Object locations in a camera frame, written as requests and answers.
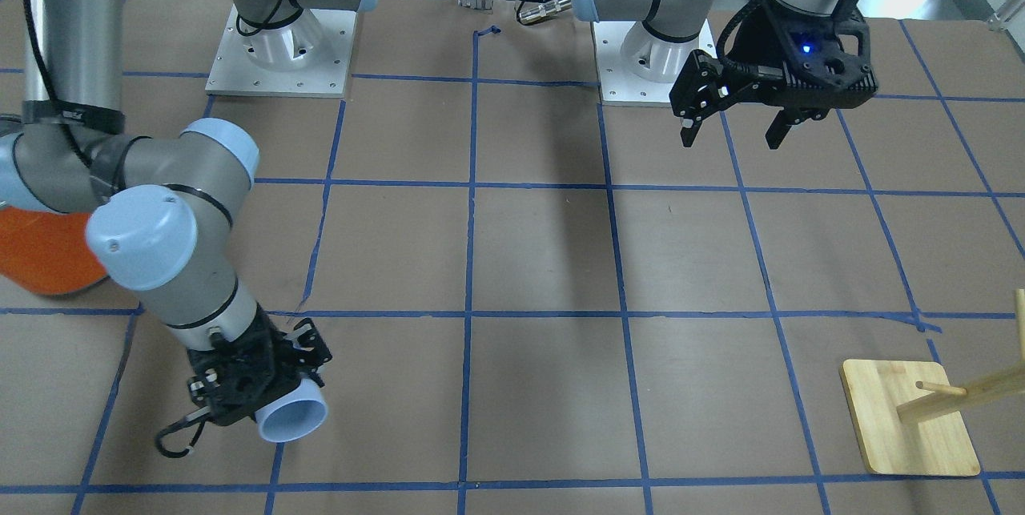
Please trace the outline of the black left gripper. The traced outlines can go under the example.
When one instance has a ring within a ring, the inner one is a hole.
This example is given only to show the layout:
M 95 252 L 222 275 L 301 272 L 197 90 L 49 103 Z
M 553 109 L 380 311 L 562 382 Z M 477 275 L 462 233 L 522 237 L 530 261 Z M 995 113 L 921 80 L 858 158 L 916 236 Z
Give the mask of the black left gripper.
M 669 91 L 681 120 L 681 143 L 694 146 L 705 117 L 736 103 L 783 107 L 766 129 L 778 150 L 812 112 L 857 107 L 876 95 L 869 29 L 859 0 L 834 0 L 809 14 L 779 0 L 754 0 L 730 19 L 737 33 L 715 55 L 689 53 Z

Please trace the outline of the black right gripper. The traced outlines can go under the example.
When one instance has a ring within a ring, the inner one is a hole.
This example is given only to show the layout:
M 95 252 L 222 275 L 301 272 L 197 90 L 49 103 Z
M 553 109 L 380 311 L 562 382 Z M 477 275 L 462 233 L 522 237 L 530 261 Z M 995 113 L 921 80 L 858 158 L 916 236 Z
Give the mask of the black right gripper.
M 230 426 L 295 393 L 302 379 L 322 387 L 318 369 L 331 361 L 332 353 L 310 318 L 287 335 L 258 306 L 239 339 L 216 336 L 212 350 L 190 349 L 187 358 L 200 383 L 191 388 L 191 400 L 210 409 L 213 424 Z

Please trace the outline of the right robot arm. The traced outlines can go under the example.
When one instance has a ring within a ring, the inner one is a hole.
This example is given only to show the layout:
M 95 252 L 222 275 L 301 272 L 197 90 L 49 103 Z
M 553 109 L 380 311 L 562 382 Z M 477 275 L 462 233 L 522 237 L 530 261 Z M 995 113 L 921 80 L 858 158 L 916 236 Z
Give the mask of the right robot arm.
M 186 347 L 198 410 L 170 432 L 250 417 L 264 440 L 297 440 L 327 419 L 331 352 L 310 319 L 276 328 L 224 255 L 259 147 L 216 118 L 177 138 L 125 133 L 122 3 L 22 0 L 26 94 L 2 117 L 2 204 L 88 213 L 92 255 Z

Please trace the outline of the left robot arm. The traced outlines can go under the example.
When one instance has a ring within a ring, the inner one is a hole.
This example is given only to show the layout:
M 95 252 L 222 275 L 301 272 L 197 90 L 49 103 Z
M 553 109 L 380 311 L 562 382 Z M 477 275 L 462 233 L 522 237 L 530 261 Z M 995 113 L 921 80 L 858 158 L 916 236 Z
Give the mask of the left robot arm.
M 670 85 L 685 147 L 717 113 L 761 103 L 778 110 L 766 131 L 778 149 L 792 127 L 859 107 L 879 89 L 860 0 L 748 0 L 714 52 L 698 45 L 713 0 L 572 1 L 583 22 L 631 22 L 623 55 L 637 76 Z

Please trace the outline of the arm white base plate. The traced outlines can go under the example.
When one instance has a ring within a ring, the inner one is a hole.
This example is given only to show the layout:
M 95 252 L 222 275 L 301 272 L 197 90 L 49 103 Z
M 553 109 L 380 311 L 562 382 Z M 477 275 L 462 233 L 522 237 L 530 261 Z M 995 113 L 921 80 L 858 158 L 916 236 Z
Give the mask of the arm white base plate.
M 713 54 L 713 33 L 704 22 L 698 37 L 666 42 L 640 22 L 594 22 L 593 41 L 601 102 L 613 107 L 668 107 L 682 66 L 695 49 Z
M 243 37 L 231 8 L 205 86 L 209 95 L 338 98 L 347 93 L 354 11 L 308 9 L 290 25 Z

